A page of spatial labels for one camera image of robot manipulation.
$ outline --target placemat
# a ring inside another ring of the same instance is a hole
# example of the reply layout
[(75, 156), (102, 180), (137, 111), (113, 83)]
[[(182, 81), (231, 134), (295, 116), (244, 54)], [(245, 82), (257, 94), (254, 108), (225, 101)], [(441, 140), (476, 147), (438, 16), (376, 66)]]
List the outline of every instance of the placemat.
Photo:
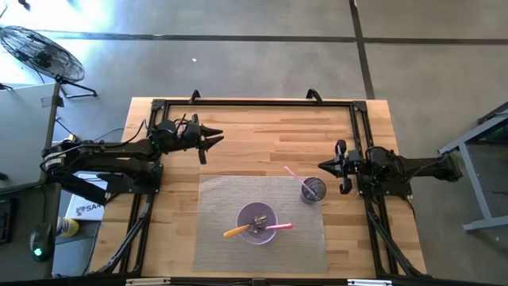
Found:
[[(304, 204), (294, 178), (200, 176), (200, 182), (195, 272), (327, 272), (321, 204)], [(279, 223), (292, 222), (293, 229), (279, 230), (266, 245), (224, 238), (240, 209), (253, 202), (268, 204)]]

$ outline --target pink straw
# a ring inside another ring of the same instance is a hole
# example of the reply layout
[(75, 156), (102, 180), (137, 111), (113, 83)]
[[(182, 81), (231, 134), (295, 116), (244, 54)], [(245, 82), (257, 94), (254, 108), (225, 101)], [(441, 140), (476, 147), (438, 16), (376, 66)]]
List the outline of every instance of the pink straw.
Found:
[(282, 225), (276, 225), (276, 226), (267, 226), (265, 230), (289, 230), (293, 228), (292, 223), (285, 223)]
[(298, 182), (300, 182), (302, 184), (303, 187), (305, 187), (307, 189), (307, 191), (310, 191), (310, 193), (313, 195), (313, 196), (316, 196), (316, 192), (314, 190), (312, 190), (309, 186), (307, 186), (302, 179), (300, 179), (300, 177), (296, 176), (295, 173), (293, 173), (293, 171), (291, 171), (287, 166), (284, 166), (284, 168), (296, 179), (298, 180)]

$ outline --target concrete floor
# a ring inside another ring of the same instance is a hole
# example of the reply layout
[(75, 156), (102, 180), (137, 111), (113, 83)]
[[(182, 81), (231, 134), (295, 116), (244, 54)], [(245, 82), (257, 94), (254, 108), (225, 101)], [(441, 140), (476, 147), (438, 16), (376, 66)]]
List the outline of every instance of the concrete floor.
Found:
[[(100, 33), (355, 34), (347, 0), (29, 2), (28, 12), (14, 1), (0, 25)], [(366, 37), (507, 37), (508, 2), (502, 0), (356, 2)], [(59, 114), (85, 138), (122, 127), (133, 96), (190, 96), (199, 89), (206, 97), (301, 98), (313, 87), (325, 99), (365, 99), (356, 44), (56, 41), (82, 61), (87, 75), (81, 83), (99, 93), (97, 99), (66, 100)], [(435, 156), (438, 148), (508, 99), (506, 45), (367, 44), (366, 51), (375, 97), (389, 101), (403, 156)], [(0, 66), (2, 83), (40, 82), (9, 54), (0, 53)], [(64, 135), (56, 131), (56, 139)], [(108, 139), (120, 137), (121, 132)], [(428, 272), (506, 284), (508, 227), (462, 231), (462, 223), (481, 216), (467, 178), (455, 184), (416, 178), (412, 186)], [(80, 274), (89, 249), (90, 239), (58, 247), (55, 272)], [(69, 257), (83, 259), (72, 263)]]

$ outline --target clear cup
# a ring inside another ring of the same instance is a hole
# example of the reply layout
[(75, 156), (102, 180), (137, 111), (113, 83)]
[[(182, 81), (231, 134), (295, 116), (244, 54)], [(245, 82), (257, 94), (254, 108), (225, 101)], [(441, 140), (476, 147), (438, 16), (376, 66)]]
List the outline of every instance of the clear cup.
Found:
[(313, 204), (319, 202), (326, 195), (326, 185), (321, 179), (316, 177), (307, 178), (304, 183), (316, 194), (314, 195), (306, 187), (302, 186), (302, 193), (300, 199), (306, 204)]

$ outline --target black metal frame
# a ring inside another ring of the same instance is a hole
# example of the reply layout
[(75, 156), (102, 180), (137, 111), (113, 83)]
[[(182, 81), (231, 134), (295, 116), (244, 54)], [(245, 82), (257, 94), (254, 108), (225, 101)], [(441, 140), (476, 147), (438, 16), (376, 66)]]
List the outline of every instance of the black metal frame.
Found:
[[(371, 126), (368, 118), (368, 110), (367, 110), (367, 103), (365, 101), (331, 101), (326, 102), (323, 101), (321, 96), (318, 94), (317, 91), (314, 89), (309, 89), (306, 94), (306, 99), (314, 99), (314, 100), (228, 100), (228, 99), (205, 99), (205, 100), (199, 100), (201, 98), (201, 95), (199, 94), (199, 91), (194, 91), (190, 99), (154, 99), (152, 101), (152, 107), (151, 107), (151, 113), (150, 118), (148, 120), (148, 129), (152, 129), (153, 126), (156, 125), (156, 118), (157, 114), (159, 112), (163, 112), (161, 120), (168, 119), (169, 116), (169, 110), (171, 106), (187, 106), (187, 105), (193, 105), (193, 106), (319, 106), (319, 107), (346, 107), (349, 110), (350, 117), (351, 117), (351, 124), (352, 124), (352, 131), (353, 131), (353, 137), (355, 142), (355, 147), (357, 150), (360, 150), (360, 153), (363, 156), (363, 149), (360, 139), (360, 130), (359, 130), (359, 123), (357, 120), (357, 113), (360, 112), (363, 126), (365, 129), (365, 136), (366, 141), (368, 144), (368, 147), (372, 147), (374, 145), (374, 141), (372, 138), (371, 133)], [(356, 177), (358, 183), (358, 186), (362, 186), (363, 184), (360, 184), (361, 177)], [(375, 265), (375, 272), (376, 275), (379, 274), (385, 274), (386, 272), (383, 269), (383, 266), (381, 264), (381, 254), (379, 251), (379, 244), (378, 240), (376, 239), (376, 229), (374, 225), (372, 225), (372, 222), (368, 219), (368, 208), (369, 204), (371, 204), (371, 200), (364, 196), (365, 200), (365, 214), (367, 216), (367, 222), (368, 222), (368, 230), (369, 230), (369, 237), (371, 239), (371, 248), (372, 248), (372, 255)], [(391, 237), (390, 232), (390, 225), (388, 223), (388, 214), (387, 214), (387, 208), (384, 201), (383, 194), (378, 196), (379, 201), (379, 210), (380, 210), (380, 222), (382, 227), (386, 230), (387, 234)], [(131, 230), (131, 228), (134, 226), (134, 223), (136, 221), (137, 213), (139, 211), (140, 207), (140, 195), (134, 195), (133, 205), (131, 208), (131, 213), (129, 217), (129, 224), (127, 228), (127, 232)], [(150, 208), (149, 212), (147, 213), (148, 216), (148, 222), (144, 225), (143, 230), (141, 231), (141, 238), (140, 238), (140, 244), (138, 247), (137, 252), (137, 259), (136, 259), (136, 268), (133, 270), (137, 274), (141, 274), (141, 270), (143, 268), (143, 259), (144, 259), (144, 252), (146, 250), (146, 243), (147, 243), (147, 237), (148, 237), (148, 229), (150, 227), (149, 220), (150, 216), (152, 214), (152, 209)], [(127, 268), (129, 267), (129, 257), (130, 257), (130, 249), (127, 249), (125, 251), (125, 255), (121, 260), (120, 263), (120, 273), (127, 273)], [(398, 274), (398, 268), (397, 268), (397, 262), (394, 259), (394, 256), (392, 253), (389, 252), (389, 263), (390, 263), (390, 272), (391, 274)]]

